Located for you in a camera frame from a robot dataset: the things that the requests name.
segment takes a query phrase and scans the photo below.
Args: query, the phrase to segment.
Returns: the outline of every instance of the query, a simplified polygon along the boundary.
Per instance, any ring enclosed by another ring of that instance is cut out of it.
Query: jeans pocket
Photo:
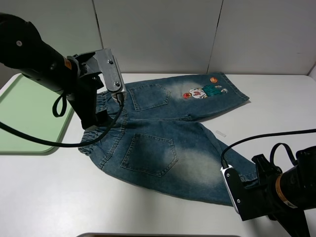
[[[177,161],[172,139],[136,133],[121,167],[161,177]]]
[[[171,91],[163,88],[159,84],[142,85],[130,88],[128,91],[132,97],[136,111],[166,105],[171,95]]]

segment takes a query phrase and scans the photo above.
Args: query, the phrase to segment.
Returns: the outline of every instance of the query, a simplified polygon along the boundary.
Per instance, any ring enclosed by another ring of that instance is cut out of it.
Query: cable
[[[286,143],[276,143],[276,144],[273,146],[273,148],[272,148],[272,150],[271,150],[271,153],[270,153],[270,163],[271,163],[271,165],[274,166],[274,167],[277,167],[277,166],[275,165],[274,159],[275,159],[275,153],[276,153],[276,151],[277,151],[277,148],[278,148],[280,145],[283,145],[283,146],[284,146],[284,148],[285,148],[285,150],[286,150],[286,153],[287,153],[288,157],[290,158],[290,161],[291,161],[292,165],[293,165],[293,166],[296,166],[296,165],[297,165],[297,160],[295,159],[295,157],[294,157],[294,155],[293,155],[293,153],[292,153],[291,148],[290,148],[289,145],[286,144]]]
[[[228,168],[228,163],[224,157],[224,154],[232,147],[239,145],[240,143],[243,142],[247,142],[253,139],[257,139],[257,138],[263,138],[263,137],[276,137],[276,136],[285,136],[285,135],[295,135],[295,134],[306,134],[306,133],[313,133],[316,132],[316,129],[307,129],[307,130],[299,130],[299,131],[290,131],[290,132],[277,132],[277,133],[267,133],[267,134],[261,134],[261,135],[256,135],[256,136],[252,136],[252,137],[248,137],[245,139],[242,139],[238,142],[232,143],[230,146],[226,147],[222,154],[221,154],[221,163],[222,163],[222,167],[224,169]]]
[[[40,144],[47,145],[47,146],[53,146],[53,147],[84,147],[84,146],[92,145],[93,143],[96,143],[96,142],[100,141],[102,138],[105,137],[105,135],[107,135],[107,133],[115,125],[116,121],[118,120],[119,116],[122,113],[122,110],[123,110],[123,107],[124,107],[124,101],[123,100],[119,100],[119,104],[120,104],[119,111],[116,114],[116,116],[114,117],[114,119],[111,122],[111,124],[107,127],[107,129],[105,129],[105,131],[99,137],[97,137],[96,139],[94,139],[92,141],[88,141],[88,142],[67,144],[67,143],[46,141],[46,140],[42,140],[42,139],[37,138],[37,137],[30,136],[30,135],[25,134],[23,132],[20,132],[18,130],[15,130],[14,128],[9,127],[9,126],[5,125],[2,122],[0,122],[0,128],[5,130],[5,131],[7,131],[7,132],[9,132],[9,133],[12,133],[15,136],[18,136],[18,137],[21,137],[23,139],[29,140],[31,142],[36,142],[36,143],[40,143]]]

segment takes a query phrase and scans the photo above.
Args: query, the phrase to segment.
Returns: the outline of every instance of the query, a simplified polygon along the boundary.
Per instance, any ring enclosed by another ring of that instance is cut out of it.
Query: cartoon character
[[[189,90],[189,93],[183,94],[183,98],[188,99],[194,97],[196,99],[204,99],[208,96],[220,95],[227,92],[228,90],[226,88],[222,89],[220,85],[206,85],[203,88],[192,88]]]

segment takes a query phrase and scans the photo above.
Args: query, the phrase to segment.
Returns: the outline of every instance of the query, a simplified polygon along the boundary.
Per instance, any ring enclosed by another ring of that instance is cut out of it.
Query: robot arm
[[[60,95],[53,106],[56,117],[65,112],[67,99],[81,119],[83,129],[108,126],[112,121],[106,110],[95,113],[96,93],[103,87],[101,73],[116,101],[121,104],[126,97],[119,65],[110,49],[65,58],[41,40],[31,22],[0,13],[0,51],[1,63],[19,69],[27,78]],[[58,114],[60,99],[63,109]]]
[[[285,173],[274,165],[274,154],[280,145],[284,145],[293,164]],[[270,162],[263,154],[251,160],[257,167],[257,180],[252,184],[242,182],[230,165],[226,167],[223,163],[221,169],[232,204],[241,219],[267,215],[277,220],[292,237],[310,237],[304,210],[316,208],[316,147],[298,151],[295,159],[287,144],[278,143],[271,151]]]

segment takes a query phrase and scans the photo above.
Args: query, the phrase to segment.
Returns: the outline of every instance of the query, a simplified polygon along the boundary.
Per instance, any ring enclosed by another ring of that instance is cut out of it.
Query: children's jeans
[[[105,173],[178,198],[232,205],[221,177],[227,147],[196,120],[235,108],[249,98],[223,73],[126,84],[124,109],[100,141],[79,148]],[[97,95],[97,111],[111,117],[119,105],[109,92]],[[85,131],[82,141],[105,130]],[[243,181],[257,178],[255,165],[229,150],[228,163]]]

